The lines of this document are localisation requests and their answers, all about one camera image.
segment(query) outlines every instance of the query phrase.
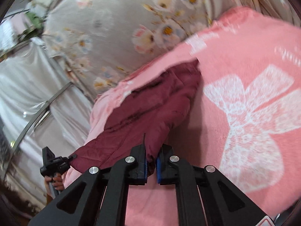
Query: sheer curtain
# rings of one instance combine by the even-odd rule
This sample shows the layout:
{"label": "sheer curtain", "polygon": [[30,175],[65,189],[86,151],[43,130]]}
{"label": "sheer curtain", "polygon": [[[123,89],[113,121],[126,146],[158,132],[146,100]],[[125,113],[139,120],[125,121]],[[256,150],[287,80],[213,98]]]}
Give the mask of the sheer curtain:
{"label": "sheer curtain", "polygon": [[[32,116],[66,83],[65,75],[35,43],[0,63],[0,115],[12,139],[17,139]],[[50,116],[29,129],[6,176],[24,199],[39,208],[44,206],[42,148],[48,146],[56,156],[68,156],[84,145],[91,109],[82,92],[70,86],[51,103]]]}

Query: silver screw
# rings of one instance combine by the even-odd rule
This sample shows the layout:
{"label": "silver screw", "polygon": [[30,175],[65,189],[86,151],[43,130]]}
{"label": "silver screw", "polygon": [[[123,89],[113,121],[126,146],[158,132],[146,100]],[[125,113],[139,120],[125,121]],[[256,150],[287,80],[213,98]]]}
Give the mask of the silver screw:
{"label": "silver screw", "polygon": [[170,161],[172,161],[172,162],[177,162],[177,161],[179,161],[179,159],[180,158],[176,155],[173,155],[173,156],[170,157]]}
{"label": "silver screw", "polygon": [[215,167],[214,166],[206,166],[206,171],[207,172],[215,172]]}
{"label": "silver screw", "polygon": [[128,157],[125,159],[125,161],[126,161],[127,163],[132,163],[132,162],[135,161],[135,158],[132,157],[132,156],[128,156]]}
{"label": "silver screw", "polygon": [[98,167],[91,167],[91,168],[89,169],[89,173],[91,173],[91,174],[98,173],[98,171],[99,171]]}

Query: maroon garment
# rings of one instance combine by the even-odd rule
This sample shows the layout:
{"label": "maroon garment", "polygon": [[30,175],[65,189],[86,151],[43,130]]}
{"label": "maroon garment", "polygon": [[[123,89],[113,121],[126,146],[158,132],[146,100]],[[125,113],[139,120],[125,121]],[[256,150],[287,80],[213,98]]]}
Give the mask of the maroon garment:
{"label": "maroon garment", "polygon": [[143,141],[153,162],[169,131],[187,116],[201,73],[198,60],[169,68],[158,78],[134,90],[113,110],[104,131],[75,151],[71,165],[81,173],[92,166],[111,167]]}

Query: white sticker with red border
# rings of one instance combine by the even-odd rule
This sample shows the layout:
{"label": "white sticker with red border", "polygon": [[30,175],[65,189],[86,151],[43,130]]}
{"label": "white sticker with red border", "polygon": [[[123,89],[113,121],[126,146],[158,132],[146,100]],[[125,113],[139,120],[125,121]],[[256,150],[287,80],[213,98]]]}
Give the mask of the white sticker with red border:
{"label": "white sticker with red border", "polygon": [[275,226],[269,216],[265,216],[256,226]]}

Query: pink bedspread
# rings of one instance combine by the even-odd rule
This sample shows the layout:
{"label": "pink bedspread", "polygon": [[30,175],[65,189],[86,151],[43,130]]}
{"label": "pink bedspread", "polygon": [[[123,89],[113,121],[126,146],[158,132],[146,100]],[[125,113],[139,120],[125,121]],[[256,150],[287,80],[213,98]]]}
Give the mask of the pink bedspread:
{"label": "pink bedspread", "polygon": [[[194,165],[216,166],[274,217],[301,196],[301,30],[282,21],[231,9],[104,93],[93,108],[87,142],[133,89],[194,57],[204,82],[169,144]],[[65,186],[79,175],[70,169]],[[154,174],[146,186],[130,188],[127,226],[177,225],[175,191],[155,180]]]}

